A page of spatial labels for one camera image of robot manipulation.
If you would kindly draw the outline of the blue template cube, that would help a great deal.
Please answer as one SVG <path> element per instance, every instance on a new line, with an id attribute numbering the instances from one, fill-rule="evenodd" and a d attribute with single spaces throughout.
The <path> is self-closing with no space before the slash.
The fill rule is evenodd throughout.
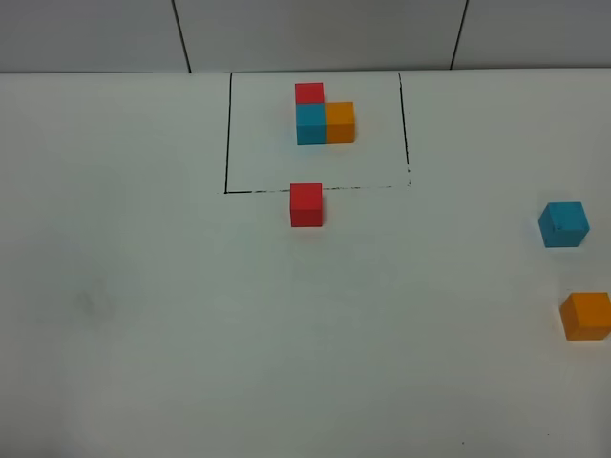
<path id="1" fill-rule="evenodd" d="M 296 105 L 296 134 L 298 145 L 327 143 L 327 121 L 324 103 Z"/>

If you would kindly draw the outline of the orange template cube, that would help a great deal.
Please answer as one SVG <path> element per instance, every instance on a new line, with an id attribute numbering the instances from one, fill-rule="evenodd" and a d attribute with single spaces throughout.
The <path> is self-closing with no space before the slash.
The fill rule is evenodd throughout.
<path id="1" fill-rule="evenodd" d="M 325 104 L 326 143 L 353 143 L 356 137 L 355 110 L 352 102 Z"/>

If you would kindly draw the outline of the red template cube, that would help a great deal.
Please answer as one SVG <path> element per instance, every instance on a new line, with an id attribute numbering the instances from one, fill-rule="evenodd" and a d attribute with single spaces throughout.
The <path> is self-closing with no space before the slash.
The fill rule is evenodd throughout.
<path id="1" fill-rule="evenodd" d="M 324 84 L 322 82 L 296 83 L 295 103 L 297 105 L 324 104 Z"/>

